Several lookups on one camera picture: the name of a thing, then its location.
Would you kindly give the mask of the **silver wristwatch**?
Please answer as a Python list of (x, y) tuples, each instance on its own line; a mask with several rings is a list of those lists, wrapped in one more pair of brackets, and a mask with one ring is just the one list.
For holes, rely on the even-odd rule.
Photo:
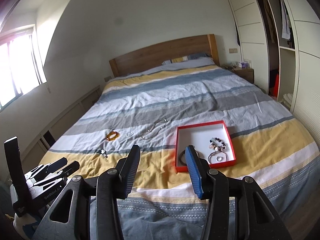
[(100, 153), (101, 155), (103, 155), (105, 158), (108, 158), (108, 155), (107, 155), (107, 153), (106, 153), (106, 151), (105, 151), (104, 149), (100, 149), (100, 150), (99, 150), (99, 153)]

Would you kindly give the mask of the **amber orange bangle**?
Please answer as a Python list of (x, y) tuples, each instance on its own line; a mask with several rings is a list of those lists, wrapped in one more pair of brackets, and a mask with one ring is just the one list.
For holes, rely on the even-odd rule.
[(106, 135), (106, 140), (107, 141), (114, 141), (120, 136), (119, 132), (117, 131), (111, 131)]

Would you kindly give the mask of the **silver hoop earring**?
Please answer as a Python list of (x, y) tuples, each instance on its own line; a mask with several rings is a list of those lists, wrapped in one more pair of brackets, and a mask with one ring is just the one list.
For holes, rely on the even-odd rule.
[(128, 132), (128, 133), (126, 133), (126, 137), (132, 137), (134, 135), (134, 133), (133, 132)]

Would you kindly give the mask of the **red jewelry box tray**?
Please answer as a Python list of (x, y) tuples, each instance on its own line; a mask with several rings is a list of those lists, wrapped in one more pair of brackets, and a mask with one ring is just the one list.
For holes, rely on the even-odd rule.
[(236, 156), (224, 121), (205, 122), (201, 124), (179, 126), (176, 129), (175, 168), (177, 172), (187, 172), (187, 166), (178, 161), (178, 155), (192, 145), (199, 153), (199, 157), (208, 163), (208, 155), (214, 151), (223, 151), (228, 154), (228, 160), (209, 164), (212, 168), (233, 166)]

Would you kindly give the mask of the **dark brown bangle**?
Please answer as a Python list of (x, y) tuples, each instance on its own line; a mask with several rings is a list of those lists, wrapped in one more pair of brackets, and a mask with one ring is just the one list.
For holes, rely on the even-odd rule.
[(188, 163), (194, 161), (195, 157), (199, 157), (197, 150), (187, 147), (178, 155), (178, 161), (181, 165), (187, 166)]

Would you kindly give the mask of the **striped duvet cover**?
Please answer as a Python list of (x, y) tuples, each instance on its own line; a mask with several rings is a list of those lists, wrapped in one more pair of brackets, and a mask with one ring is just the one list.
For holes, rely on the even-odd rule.
[[(42, 158), (78, 161), (79, 174), (95, 177), (114, 167), (133, 145), (141, 149), (131, 194), (118, 201), (125, 239), (198, 239), (207, 202), (195, 195), (187, 173), (175, 168), (179, 126), (224, 121), (236, 163), (221, 172), (251, 176), (283, 221), (301, 239), (319, 205), (319, 149), (308, 130), (281, 104), (241, 77), (211, 62), (160, 66), (111, 80), (99, 100)], [(107, 141), (111, 131), (119, 132)], [(133, 132), (132, 137), (126, 133)], [(104, 149), (105, 158), (99, 153)]]

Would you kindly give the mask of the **window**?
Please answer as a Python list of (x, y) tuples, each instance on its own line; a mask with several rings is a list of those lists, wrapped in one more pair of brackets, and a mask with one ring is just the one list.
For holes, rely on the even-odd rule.
[(1, 33), (1, 110), (46, 82), (35, 25)]

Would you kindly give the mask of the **wooden headboard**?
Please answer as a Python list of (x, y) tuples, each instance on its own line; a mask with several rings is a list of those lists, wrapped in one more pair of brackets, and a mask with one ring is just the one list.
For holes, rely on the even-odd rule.
[(196, 53), (207, 53), (220, 64), (214, 34), (179, 38), (141, 48), (109, 61), (114, 77), (140, 73), (160, 66), (165, 60)]

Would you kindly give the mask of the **red item in wardrobe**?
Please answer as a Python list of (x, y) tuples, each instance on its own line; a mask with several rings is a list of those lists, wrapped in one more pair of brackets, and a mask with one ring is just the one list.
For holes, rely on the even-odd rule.
[(274, 72), (270, 72), (270, 83), (269, 83), (269, 95), (273, 97), (278, 96), (278, 88), (279, 88), (279, 72), (276, 70)]

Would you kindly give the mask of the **wooden nightstand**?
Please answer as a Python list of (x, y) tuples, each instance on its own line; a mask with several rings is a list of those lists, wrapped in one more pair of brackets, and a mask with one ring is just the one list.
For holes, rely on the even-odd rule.
[(233, 72), (250, 83), (254, 83), (254, 70), (252, 68), (241, 68), (234, 63), (224, 63), (220, 67)]

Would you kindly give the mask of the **hanging shirt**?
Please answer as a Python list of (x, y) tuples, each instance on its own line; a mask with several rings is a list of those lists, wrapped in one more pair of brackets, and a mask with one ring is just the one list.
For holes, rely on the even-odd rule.
[(289, 16), (287, 13), (284, 0), (280, 0), (280, 7), (281, 7), (281, 20), (282, 20), (281, 37), (289, 41), (291, 39), (290, 20), (289, 20)]

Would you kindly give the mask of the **white wardrobe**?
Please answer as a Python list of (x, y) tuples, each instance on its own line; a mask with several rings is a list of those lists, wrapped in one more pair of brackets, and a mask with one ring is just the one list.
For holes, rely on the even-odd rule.
[(254, 83), (269, 92), (279, 72), (279, 102), (319, 140), (319, 16), (308, 0), (284, 0), (291, 39), (281, 37), (280, 0), (228, 0), (239, 34), (241, 58)]

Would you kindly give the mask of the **low white wall cabinet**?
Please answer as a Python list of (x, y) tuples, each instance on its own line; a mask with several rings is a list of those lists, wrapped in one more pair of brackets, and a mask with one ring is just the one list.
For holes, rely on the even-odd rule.
[(38, 163), (55, 142), (71, 128), (99, 99), (99, 86), (80, 97), (55, 117), (21, 154), (24, 166)]

